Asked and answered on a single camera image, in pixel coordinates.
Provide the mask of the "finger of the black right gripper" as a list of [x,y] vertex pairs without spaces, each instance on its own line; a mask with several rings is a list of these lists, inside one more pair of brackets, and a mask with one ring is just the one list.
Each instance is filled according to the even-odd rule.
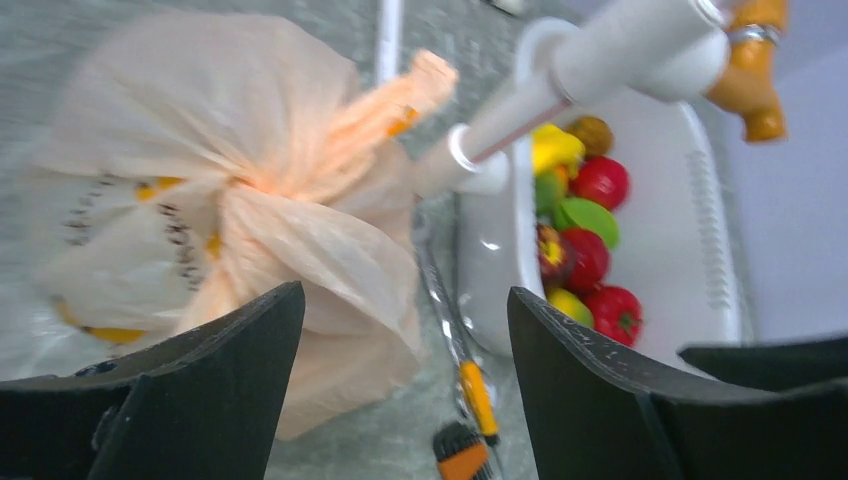
[[845,336],[789,344],[693,344],[678,356],[722,382],[770,392],[847,376]]

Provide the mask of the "peach plastic bag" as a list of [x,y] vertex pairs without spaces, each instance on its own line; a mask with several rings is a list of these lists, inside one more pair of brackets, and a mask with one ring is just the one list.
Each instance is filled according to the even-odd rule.
[[81,63],[30,161],[34,282],[130,352],[298,281],[278,437],[381,401],[427,355],[396,136],[457,81],[421,50],[362,92],[352,61],[277,16],[137,19]]

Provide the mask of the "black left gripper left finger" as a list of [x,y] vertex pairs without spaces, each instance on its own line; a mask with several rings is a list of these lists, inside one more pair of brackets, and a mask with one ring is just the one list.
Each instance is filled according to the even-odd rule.
[[260,479],[301,337],[282,284],[157,345],[1,385],[5,479]]

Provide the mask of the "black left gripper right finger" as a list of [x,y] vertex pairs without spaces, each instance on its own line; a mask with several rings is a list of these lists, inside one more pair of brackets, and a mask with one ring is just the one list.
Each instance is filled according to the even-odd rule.
[[682,371],[510,291],[542,479],[843,479],[847,376],[770,392]]

